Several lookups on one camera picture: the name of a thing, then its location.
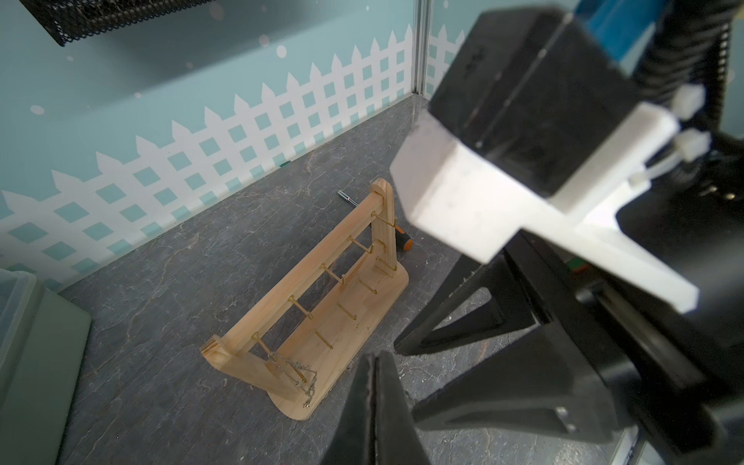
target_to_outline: gray marble floor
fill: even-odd
[[[390,178],[388,166],[424,104],[404,100],[63,291],[93,315],[93,327],[59,463],[316,464],[353,364],[314,415],[297,422],[263,391],[214,370],[199,347],[227,331],[350,211],[338,189],[362,199],[374,179]],[[400,261],[410,284],[362,352],[392,351],[458,257],[408,232],[416,245]],[[339,269],[354,259],[349,252]],[[312,307],[332,285],[318,280],[302,301]],[[269,346],[300,317],[289,312]],[[403,387],[422,399],[518,336],[396,356]],[[498,429],[420,436],[433,464],[607,464],[614,447]]]

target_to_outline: wooden jewelry stand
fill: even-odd
[[[408,285],[395,251],[393,188],[377,179],[370,194],[263,296],[222,338],[212,336],[202,355],[217,370],[269,393],[287,417],[306,420]],[[356,237],[372,225],[372,244]],[[333,261],[355,244],[366,253],[340,278]],[[312,311],[298,299],[323,273],[338,281]],[[297,307],[305,320],[276,351],[261,340]],[[259,344],[268,361],[249,353]]]

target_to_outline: black mesh basket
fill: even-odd
[[[21,0],[58,44],[183,10],[210,0]]]

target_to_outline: white dot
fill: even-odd
[[[209,14],[217,21],[222,21],[225,18],[225,8],[222,8],[221,4],[213,1],[209,4]]]

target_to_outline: screwdriver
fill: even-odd
[[[340,197],[343,200],[349,202],[350,204],[354,205],[355,207],[358,207],[359,206],[359,204],[356,203],[356,202],[354,202],[354,200],[351,197],[349,197],[348,195],[346,195],[346,193],[344,193],[343,190],[340,190],[339,191],[339,195],[340,195]],[[406,233],[403,230],[403,228],[401,228],[398,225],[395,226],[395,246],[399,250],[403,250],[403,251],[409,251],[409,250],[411,250],[411,247],[414,246],[414,240],[411,239],[411,236],[409,236],[408,233]]]

